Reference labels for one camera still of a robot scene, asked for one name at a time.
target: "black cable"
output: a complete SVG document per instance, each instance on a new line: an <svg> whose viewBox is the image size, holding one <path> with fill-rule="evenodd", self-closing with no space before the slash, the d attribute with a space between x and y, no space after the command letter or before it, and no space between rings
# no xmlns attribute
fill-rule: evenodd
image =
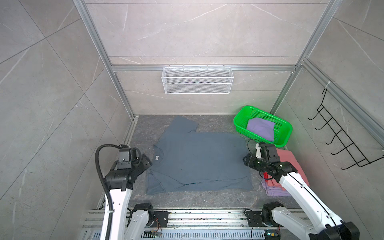
<svg viewBox="0 0 384 240"><path fill-rule="evenodd" d="M138 156L139 156L139 162L136 164L132 163L133 166L138 166L141 163L141 159L142 159L140 150L138 148L136 148L136 151L137 151Z"/></svg>
<svg viewBox="0 0 384 240"><path fill-rule="evenodd" d="M272 179L273 179L273 177L271 177L271 178L264 178L260 172L259 172L259 175L260 175L260 177L262 177L264 180L272 180Z"/></svg>
<svg viewBox="0 0 384 240"><path fill-rule="evenodd" d="M258 158L258 160L260 160L260 161L263 161L263 162L266 162L266 163L268 163L268 164L271 164L271 165L273 165L272 163L270 163L270 162L267 162L267 161L265 161L265 160L263 160L263 159L260 159L260 158ZM300 186L302 186L303 187L303 185L296 179L296 178L294 178L290 173L288 173L288 172L286 172L284 169L282 169L282 168L280 168L280 167L278 167L278 166L276 166L276 165L273 165L274 167L277 167L278 169L280 169L280 170L282 170L284 173L286 173L286 174L288 174L289 176L291 176L296 182L298 182L298 184L300 184ZM306 189L305 187L303 187L315 200L316 200L316 202L324 209L324 211L329 215L329 212L326 210L326 208L319 202L319 200L317 200L317 198L315 198L314 197L314 195L310 192L310 191L308 191L308 189ZM332 220L332 222L333 222L333 224L335 225L335 227L336 228L338 228L337 227L337 225L336 225L336 222L333 220L333 218L332 217L330 217L330 219Z"/></svg>
<svg viewBox="0 0 384 240"><path fill-rule="evenodd" d="M126 217L126 218L128 218L128 222L127 222L127 227L128 227L129 223L131 222L131 219L132 219L132 211L129 208L127 208L127 210L129 211L129 217Z"/></svg>
<svg viewBox="0 0 384 240"><path fill-rule="evenodd" d="M248 142L247 142L247 148L248 148L248 151L252 154L251 150L249 150L249 141L251 140L254 140L254 141L258 141L257 139L249 139Z"/></svg>
<svg viewBox="0 0 384 240"><path fill-rule="evenodd" d="M104 147L115 147L118 149L121 149L121 147L114 145L114 144L103 144L103 145L99 146L95 152L96 171L97 171L97 174L99 176L101 186L103 187L104 193L107 196L107 200L108 200L109 214L108 214L108 225L107 225L107 231L105 234L105 239L109 240L109 236L111 234L111 226L112 226L112 214L113 214L113 205L112 204L113 203L112 203L111 194L109 193L109 189L108 189L107 184L104 180L104 177L103 177L103 174L102 174L101 168L100 168L100 163L99 163L99 152Z"/></svg>
<svg viewBox="0 0 384 240"><path fill-rule="evenodd" d="M244 209L244 215L247 217L247 218L249 218L249 219L252 219L254 222L256 221L254 218L250 218L250 216L248 217L246 214L245 214L245 212L246 211L251 211L251 212L253 212L251 209ZM252 237L252 231L253 231L253 228L254 228L255 226L253 226L252 227L252 229L251 229L251 239L253 240L253 237Z"/></svg>

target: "black metal hanger rack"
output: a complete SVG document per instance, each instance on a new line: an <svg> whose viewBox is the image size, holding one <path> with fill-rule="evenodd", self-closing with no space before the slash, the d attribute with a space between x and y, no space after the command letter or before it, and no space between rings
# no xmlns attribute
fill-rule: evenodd
<svg viewBox="0 0 384 240"><path fill-rule="evenodd" d="M369 161L368 159L367 159L367 157L360 151L360 149L357 147L357 145L352 141L352 139L348 136L348 134L344 131L344 129L340 126L340 124L336 121L336 119L334 119L334 117L329 113L329 111L324 107L324 105L323 105L323 102L324 102L324 98L325 98L325 94L327 93L327 89L325 88L324 90L323 90L323 92L322 92L322 94L324 94L324 96L323 96L323 100L321 101L321 104L320 104L320 106L317 108L317 113L316 113L316 115L312 118L312 119L310 119L310 118L308 118L309 120L313 120L317 115L320 115L323 119L324 119L324 121L325 121L325 124L321 127L321 128L319 128L319 129L317 129L317 128L315 128L316 130L321 130L324 126L326 126L326 125L328 125L329 127L330 127L330 129L333 131L333 133L335 134L334 136L333 136L333 138L332 138L332 141L330 142L330 143L327 143L326 142L326 144L327 145L330 145L332 142L333 142L333 140L335 139L335 137L337 137L338 139L339 139L339 141L341 142L341 144L343 145L343 149L341 149L340 151L338 151L337 153L331 153L332 155L336 155L336 154L338 154L338 153L341 153L343 150L346 150L348 153L349 153L349 155L351 156L351 158L354 160L354 162L355 162L355 164L352 164L351 166L349 166L349 167L347 167L347 168L342 168L341 167L341 169L342 170L345 170L345 169L348 169L348 168L350 168L350 167L353 167L353 166L355 166L355 165L357 165L357 166L359 166L359 167L364 167L364 166L366 166L366 165L368 165L368 164L371 164L371 163L373 163L373 162L375 162L375 161L377 161L377 160L380 160L380 159L382 159L382 158L384 158L384 155L381 157L381 158L378 158L378 159L376 159L376 160L373 160L373 161ZM322 110L325 110L330 116L331 116L331 118L329 119L329 120L326 120L325 118L324 118L324 116L321 114L321 111ZM331 121L331 120L334 120L335 122L336 122L336 124L340 127L340 131L338 131L338 132L336 132L333 128L332 128L332 126L329 124L329 121ZM349 144L349 145L347 145L347 146L345 146L345 144L343 143L343 141L339 138L339 136L338 136L338 134L339 133L341 133L341 132L344 132L344 134L350 139L350 141L352 142L351 144ZM354 145L356 148L357 148L357 150L359 150L359 152L361 153L361 155L364 157L363 158L363 160L360 160L360 161L357 161L353 156L352 156L352 154L350 153L350 151L348 150L348 147L350 147L350 146L352 146L352 145Z"/></svg>

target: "pink cloth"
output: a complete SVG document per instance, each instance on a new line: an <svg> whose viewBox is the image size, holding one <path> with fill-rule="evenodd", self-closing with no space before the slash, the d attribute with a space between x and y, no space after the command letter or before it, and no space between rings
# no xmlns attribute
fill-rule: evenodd
<svg viewBox="0 0 384 240"><path fill-rule="evenodd" d="M282 150L282 149L278 149L277 148L277 155L279 155L279 157L280 157L280 162L290 162L297 169L297 172L301 175L301 177L304 180L304 182L308 186L310 185L309 182L308 182L307 176L305 175L303 169L300 167L299 163L297 162L295 156L293 155L293 153L291 151ZM286 191L285 188L283 188L281 186L281 184L278 183L275 179L266 180L265 182L270 187L280 187L284 191Z"/></svg>

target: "gray marble floor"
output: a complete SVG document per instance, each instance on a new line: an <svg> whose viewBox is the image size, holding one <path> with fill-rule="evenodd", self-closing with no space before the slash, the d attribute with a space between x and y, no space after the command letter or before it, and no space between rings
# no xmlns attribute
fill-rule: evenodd
<svg viewBox="0 0 384 240"><path fill-rule="evenodd" d="M197 121L200 132L231 132L243 136L235 131L234 116L184 116ZM141 115L130 145L137 147L153 159L153 144L155 144L164 130L170 125L174 116ZM154 207L244 207L260 208L263 204L279 201L287 208L299 208L292 197L268 197L261 186L258 172L250 169L253 190L227 189L205 192L170 192L156 195L146 194L146 174L139 176L134 184L129 206L137 203L151 202Z"/></svg>

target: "purple cloth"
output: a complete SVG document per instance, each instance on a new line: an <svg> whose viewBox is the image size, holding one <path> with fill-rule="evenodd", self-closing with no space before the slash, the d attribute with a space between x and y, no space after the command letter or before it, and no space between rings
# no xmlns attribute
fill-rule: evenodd
<svg viewBox="0 0 384 240"><path fill-rule="evenodd" d="M269 197L286 197L291 196L288 191L284 191L280 187L270 187L265 182L265 180L262 180L262 186L265 189L266 195Z"/></svg>
<svg viewBox="0 0 384 240"><path fill-rule="evenodd" d="M274 126L274 122L262 118L252 118L248 120L247 130L270 142L273 142L275 139L275 133L273 132Z"/></svg>

